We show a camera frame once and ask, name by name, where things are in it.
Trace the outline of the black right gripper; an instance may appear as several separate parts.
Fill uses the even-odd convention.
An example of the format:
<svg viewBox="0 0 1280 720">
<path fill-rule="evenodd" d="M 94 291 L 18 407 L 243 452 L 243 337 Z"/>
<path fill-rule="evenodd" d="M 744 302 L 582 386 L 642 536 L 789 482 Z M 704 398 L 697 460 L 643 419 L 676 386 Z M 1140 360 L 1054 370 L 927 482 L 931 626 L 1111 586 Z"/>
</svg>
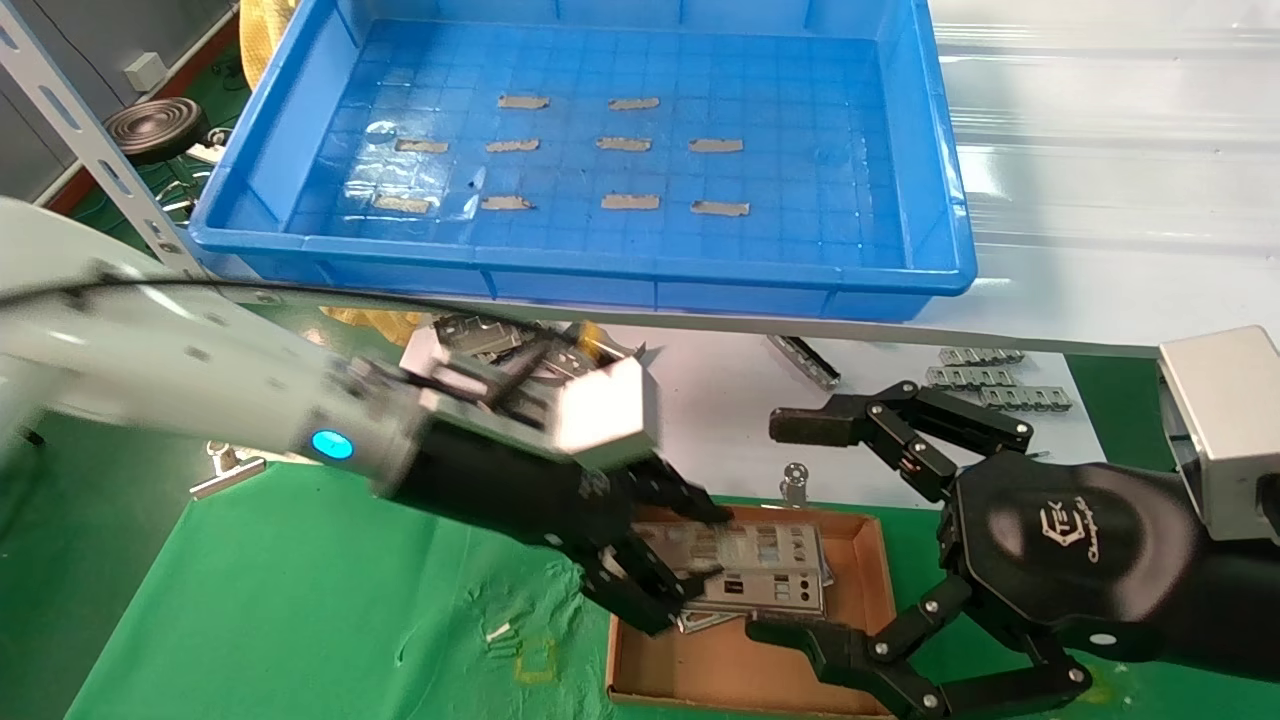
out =
<svg viewBox="0 0 1280 720">
<path fill-rule="evenodd" d="M 974 588 L 946 578 L 876 634 L 767 611 L 745 620 L 750 641 L 803 653 L 819 683 L 865 692 L 897 719 L 1062 708 L 1093 685 L 1062 646 L 1123 662 L 1277 666 L 1277 546 L 1213 539 L 1179 477 L 1030 460 L 1030 424 L 906 380 L 777 407 L 769 436 L 864 445 L 924 500 L 948 498 L 948 561 Z M 931 437 L 988 459 L 957 477 Z M 942 684 L 922 675 L 911 656 L 968 610 L 1029 666 Z"/>
</svg>

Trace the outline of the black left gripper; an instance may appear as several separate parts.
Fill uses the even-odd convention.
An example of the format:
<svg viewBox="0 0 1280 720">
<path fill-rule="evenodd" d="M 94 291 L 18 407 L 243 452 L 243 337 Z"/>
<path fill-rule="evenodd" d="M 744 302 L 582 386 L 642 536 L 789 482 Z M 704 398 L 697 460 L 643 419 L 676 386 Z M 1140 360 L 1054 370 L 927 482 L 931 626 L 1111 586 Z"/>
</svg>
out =
<svg viewBox="0 0 1280 720">
<path fill-rule="evenodd" d="M 728 507 L 663 457 L 591 471 L 451 425 L 430 427 L 404 473 L 381 483 L 380 496 L 525 544 L 603 550 L 582 559 L 581 592 L 645 635 L 676 625 L 691 598 L 691 579 L 643 544 L 612 546 L 630 533 L 636 506 L 667 509 L 707 527 L 733 520 Z"/>
</svg>

